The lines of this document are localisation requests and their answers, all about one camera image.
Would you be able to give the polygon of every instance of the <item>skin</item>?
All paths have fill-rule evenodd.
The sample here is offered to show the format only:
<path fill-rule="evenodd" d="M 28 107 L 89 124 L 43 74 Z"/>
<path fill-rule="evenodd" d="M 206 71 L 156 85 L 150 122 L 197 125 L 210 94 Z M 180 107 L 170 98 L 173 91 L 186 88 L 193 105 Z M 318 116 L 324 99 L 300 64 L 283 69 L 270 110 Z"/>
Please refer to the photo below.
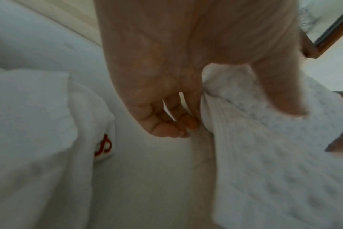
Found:
<path fill-rule="evenodd" d="M 187 128 L 198 128 L 201 72 L 209 63 L 250 64 L 276 109 L 306 113 L 298 77 L 297 1 L 95 0 L 95 5 L 110 78 L 150 134 L 187 137 Z"/>

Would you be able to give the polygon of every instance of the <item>textured towel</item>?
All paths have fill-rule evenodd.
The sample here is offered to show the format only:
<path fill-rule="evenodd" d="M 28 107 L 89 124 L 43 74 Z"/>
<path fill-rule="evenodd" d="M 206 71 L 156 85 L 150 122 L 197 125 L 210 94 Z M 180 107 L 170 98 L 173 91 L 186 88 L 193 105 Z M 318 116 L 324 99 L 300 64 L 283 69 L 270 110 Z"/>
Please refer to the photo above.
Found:
<path fill-rule="evenodd" d="M 115 151 L 114 125 L 66 73 L 0 73 L 0 228 L 85 228 L 94 157 Z"/>
<path fill-rule="evenodd" d="M 302 76 L 310 114 L 265 100 L 247 66 L 209 66 L 202 119 L 214 134 L 214 221 L 226 229 L 342 229 L 343 167 L 324 149 L 343 132 L 343 99 Z"/>

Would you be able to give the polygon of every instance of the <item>white cloth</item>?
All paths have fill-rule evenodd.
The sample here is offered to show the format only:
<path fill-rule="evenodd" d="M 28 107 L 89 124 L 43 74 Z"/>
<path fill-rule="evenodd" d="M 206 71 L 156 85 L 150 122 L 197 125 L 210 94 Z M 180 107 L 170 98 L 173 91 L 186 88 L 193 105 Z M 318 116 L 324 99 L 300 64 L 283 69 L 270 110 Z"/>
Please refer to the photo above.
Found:
<path fill-rule="evenodd" d="M 226 229 L 343 229 L 343 167 L 324 149 L 343 132 L 343 99 L 303 77 L 310 114 L 271 108 L 247 66 L 210 66 L 202 120 L 214 134 L 214 221 Z"/>
<path fill-rule="evenodd" d="M 85 228 L 94 153 L 105 134 L 100 156 L 114 153 L 114 119 L 66 73 L 0 73 L 0 228 Z"/>

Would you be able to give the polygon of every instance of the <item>red embroidered logo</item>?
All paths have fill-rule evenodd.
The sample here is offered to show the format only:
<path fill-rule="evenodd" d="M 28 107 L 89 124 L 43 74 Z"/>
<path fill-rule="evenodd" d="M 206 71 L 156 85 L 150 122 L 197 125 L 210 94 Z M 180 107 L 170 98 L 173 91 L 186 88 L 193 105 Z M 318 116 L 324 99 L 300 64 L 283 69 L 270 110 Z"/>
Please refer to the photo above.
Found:
<path fill-rule="evenodd" d="M 110 144 L 108 149 L 105 149 L 105 144 L 106 143 Z M 110 139 L 108 138 L 107 134 L 105 134 L 104 135 L 104 139 L 100 143 L 99 151 L 95 152 L 95 157 L 97 157 L 98 155 L 102 154 L 103 152 L 104 153 L 108 153 L 111 150 L 111 148 L 112 148 L 112 143 L 111 143 Z"/>

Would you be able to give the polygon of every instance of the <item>palm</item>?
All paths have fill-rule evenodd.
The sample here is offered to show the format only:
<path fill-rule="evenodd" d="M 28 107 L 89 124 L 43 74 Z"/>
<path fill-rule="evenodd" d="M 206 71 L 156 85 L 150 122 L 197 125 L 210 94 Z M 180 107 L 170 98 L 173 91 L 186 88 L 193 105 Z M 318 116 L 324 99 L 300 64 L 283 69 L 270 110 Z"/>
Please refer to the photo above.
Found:
<path fill-rule="evenodd" d="M 291 0 L 96 0 L 111 79 L 130 113 L 156 136 L 198 123 L 201 71 L 249 63 L 267 96 L 300 114 L 298 30 Z M 163 102 L 171 117 L 163 108 Z"/>

